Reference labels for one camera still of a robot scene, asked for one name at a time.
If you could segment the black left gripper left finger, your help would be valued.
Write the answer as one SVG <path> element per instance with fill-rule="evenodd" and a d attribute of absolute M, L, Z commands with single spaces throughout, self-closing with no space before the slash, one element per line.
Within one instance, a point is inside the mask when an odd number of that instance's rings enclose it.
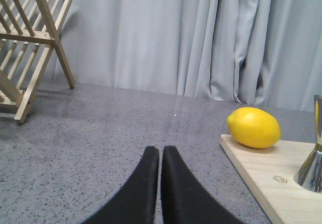
<path fill-rule="evenodd" d="M 159 151 L 147 146 L 122 188 L 84 223 L 153 223 L 158 183 Z"/>

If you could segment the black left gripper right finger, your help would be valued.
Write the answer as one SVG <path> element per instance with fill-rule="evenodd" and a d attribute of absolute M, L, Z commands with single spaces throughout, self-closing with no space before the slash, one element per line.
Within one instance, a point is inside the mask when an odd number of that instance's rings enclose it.
<path fill-rule="evenodd" d="M 161 174 L 164 223 L 242 223 L 188 169 L 175 146 L 165 146 Z"/>

